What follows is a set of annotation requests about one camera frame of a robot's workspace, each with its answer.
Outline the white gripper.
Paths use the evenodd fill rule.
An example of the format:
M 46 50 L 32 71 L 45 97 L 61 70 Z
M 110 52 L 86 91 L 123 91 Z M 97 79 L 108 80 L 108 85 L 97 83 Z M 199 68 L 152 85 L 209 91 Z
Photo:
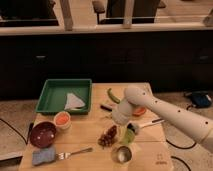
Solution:
M 112 111 L 112 119 L 118 125 L 125 125 L 129 122 L 134 106 L 126 99 L 123 99 Z

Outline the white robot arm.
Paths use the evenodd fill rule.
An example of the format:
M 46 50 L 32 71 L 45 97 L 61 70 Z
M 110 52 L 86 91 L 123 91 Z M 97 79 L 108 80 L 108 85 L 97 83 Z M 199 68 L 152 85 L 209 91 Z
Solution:
M 213 153 L 213 120 L 160 100 L 138 86 L 130 85 L 124 89 L 124 98 L 112 111 L 113 121 L 118 125 L 126 125 L 137 107 L 145 107 L 154 112 Z

